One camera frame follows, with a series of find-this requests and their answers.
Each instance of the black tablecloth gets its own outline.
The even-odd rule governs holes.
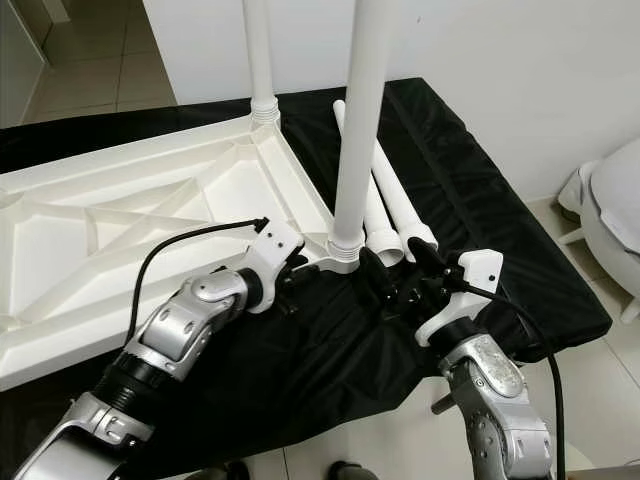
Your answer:
[[[332,209],[340,136],[332,102],[344,89],[279,96],[282,131]],[[249,113],[248,100],[97,115],[0,131],[6,172]],[[504,253],[501,293],[528,310],[555,349],[601,335],[611,320],[511,190],[464,123],[421,79],[385,88],[378,137],[443,250]],[[407,265],[393,272],[411,281]],[[413,339],[415,312],[383,307],[361,272],[315,275],[280,304],[217,334],[139,458],[157,478],[301,441],[347,420],[397,407],[434,357]],[[517,359],[537,361],[520,322],[492,304],[478,317]],[[113,353],[0,394],[0,478],[90,389]]]

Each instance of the tiled floor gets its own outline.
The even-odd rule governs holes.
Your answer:
[[[557,239],[574,228],[551,200],[529,208]],[[614,318],[611,331],[558,355],[566,408],[570,469],[618,466],[640,457],[640,322],[615,321],[630,296],[611,280],[584,242],[561,247]],[[524,367],[532,402],[554,431],[553,387],[546,363]],[[341,425],[310,440],[250,459],[257,480],[323,480],[338,459],[361,462],[381,480],[470,480],[460,413],[434,416],[429,405],[448,391],[425,379],[392,412]]]
[[[30,122],[175,105],[142,0],[73,0],[44,43]]]

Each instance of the black cloth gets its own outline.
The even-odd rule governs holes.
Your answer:
[[[340,136],[332,102],[344,89],[279,96],[282,131],[330,209]],[[0,132],[0,169],[219,122],[248,100],[72,118]],[[504,253],[500,292],[528,310],[556,350],[604,335],[611,320],[512,191],[464,123],[421,79],[386,85],[378,137],[441,250]],[[414,272],[392,272],[406,293]],[[297,313],[287,314],[294,305]],[[517,359],[542,358],[519,320],[491,304],[478,321]],[[397,407],[435,358],[413,338],[414,310],[384,307],[363,272],[324,272],[245,315],[209,344],[174,408],[132,462],[157,478],[295,443],[342,422]],[[0,394],[0,472],[9,475],[113,353]]]

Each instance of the white plastic pipe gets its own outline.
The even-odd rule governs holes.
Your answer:
[[[357,262],[364,244],[362,221],[398,3],[356,1],[335,218],[327,244],[331,256],[343,263]]]
[[[251,70],[251,113],[258,124],[280,124],[278,99],[271,81],[269,20],[265,0],[243,0],[244,29]]]
[[[342,134],[344,130],[344,102],[342,100],[333,102],[333,112],[336,115],[338,130]],[[367,230],[365,244],[378,255],[385,267],[395,265],[402,260],[404,257],[402,242],[398,233],[391,227],[380,192],[378,192],[371,174],[369,174],[367,203],[364,211],[364,228]]]
[[[420,220],[411,200],[407,196],[407,192],[404,191],[402,183],[400,183],[387,155],[377,140],[373,151],[372,168],[373,175],[384,197],[384,202],[389,209],[389,213],[391,213],[395,227],[398,229],[407,260],[413,263],[416,261],[407,245],[411,237],[421,238],[437,250],[438,241],[433,236],[431,229]]]

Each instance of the black cable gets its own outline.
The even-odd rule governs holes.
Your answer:
[[[564,480],[566,478],[566,467],[565,467],[565,452],[564,452],[564,401],[562,396],[562,379],[560,378],[560,369],[558,368],[558,362],[556,361],[556,357],[553,354],[553,348],[551,347],[551,343],[547,339],[546,335],[542,332],[537,322],[531,316],[529,312],[527,312],[524,308],[515,303],[507,300],[500,295],[496,295],[495,293],[487,292],[486,290],[482,290],[480,288],[473,287],[469,284],[466,284],[464,290],[470,293],[474,293],[481,297],[488,298],[490,300],[494,300],[496,302],[505,304],[509,306],[511,309],[515,310],[518,315],[520,315],[521,319],[526,322],[528,327],[533,330],[535,333],[538,342],[542,345],[542,348],[545,351],[547,356],[547,360],[549,362],[549,367],[551,368],[551,377],[553,379],[553,389],[555,392],[555,406],[556,406],[556,463],[557,463],[557,478]]]
[[[250,227],[255,226],[257,231],[262,230],[264,226],[267,224],[269,220],[266,218],[262,219],[254,219],[254,220],[246,220],[244,222],[235,222],[235,223],[225,223],[222,225],[213,225],[210,227],[199,228],[197,230],[191,230],[190,232],[181,233],[180,235],[176,235],[174,237],[167,238],[165,241],[160,242],[156,245],[153,250],[149,252],[149,254],[145,257],[142,265],[140,266],[140,270],[138,271],[138,278],[136,279],[136,286],[133,289],[133,300],[131,305],[131,318],[129,320],[129,329],[127,330],[127,338],[125,340],[125,345],[133,338],[133,335],[136,331],[136,324],[138,323],[138,304],[140,303],[140,291],[142,290],[142,279],[144,277],[151,260],[155,257],[161,250],[168,247],[171,244],[179,242],[180,240],[186,240],[187,238],[193,238],[200,235],[206,235],[207,233],[219,232],[222,230],[231,230],[234,228],[242,228],[242,227]]]

